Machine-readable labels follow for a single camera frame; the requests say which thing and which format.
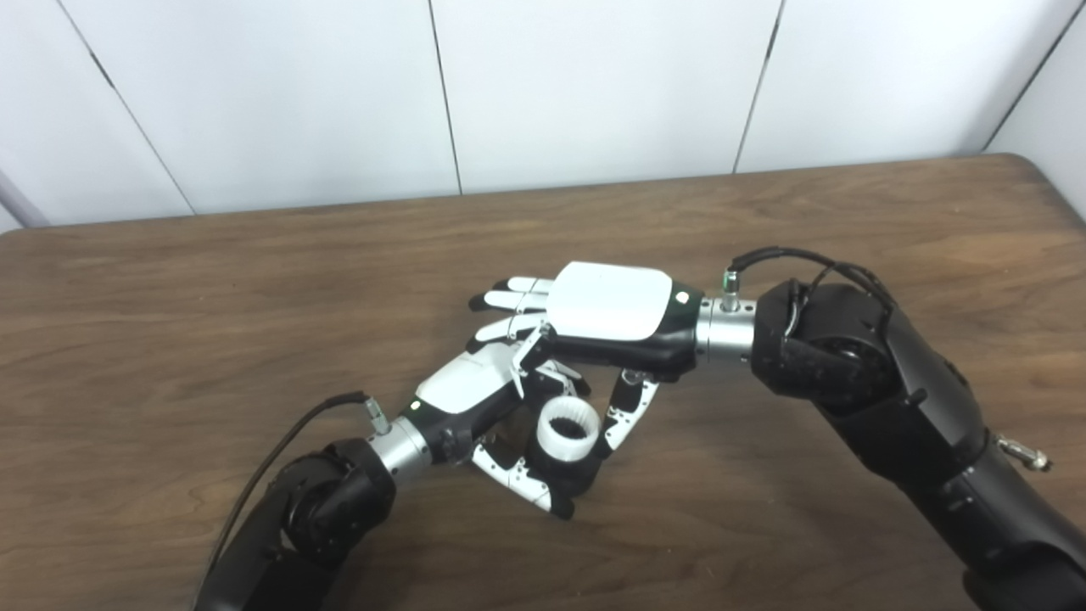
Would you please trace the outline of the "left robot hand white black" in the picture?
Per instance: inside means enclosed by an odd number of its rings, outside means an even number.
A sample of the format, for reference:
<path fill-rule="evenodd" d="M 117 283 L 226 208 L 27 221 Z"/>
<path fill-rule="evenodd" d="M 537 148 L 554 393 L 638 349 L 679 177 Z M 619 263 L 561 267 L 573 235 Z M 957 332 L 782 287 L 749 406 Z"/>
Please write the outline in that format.
<path fill-rule="evenodd" d="M 565 364 L 525 355 L 520 343 L 489 344 L 425 378 L 395 424 L 415 462 L 469 462 L 525 502 L 571 519 L 598 469 L 591 392 Z"/>

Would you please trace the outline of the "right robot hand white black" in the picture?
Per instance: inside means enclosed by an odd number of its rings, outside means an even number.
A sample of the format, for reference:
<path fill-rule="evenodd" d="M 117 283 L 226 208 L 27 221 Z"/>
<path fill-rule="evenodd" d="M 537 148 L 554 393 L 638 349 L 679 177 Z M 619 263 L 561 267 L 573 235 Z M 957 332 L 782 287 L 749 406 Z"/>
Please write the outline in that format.
<path fill-rule="evenodd" d="M 660 383 L 693 371 L 705 294 L 656 268 L 574 260 L 554 279 L 512 276 L 469 301 L 472 311 L 507 311 L 479 328 L 466 348 L 526 340 L 548 324 L 546 354 L 560 362 L 620 371 L 594 451 L 606 459 L 647 413 Z"/>

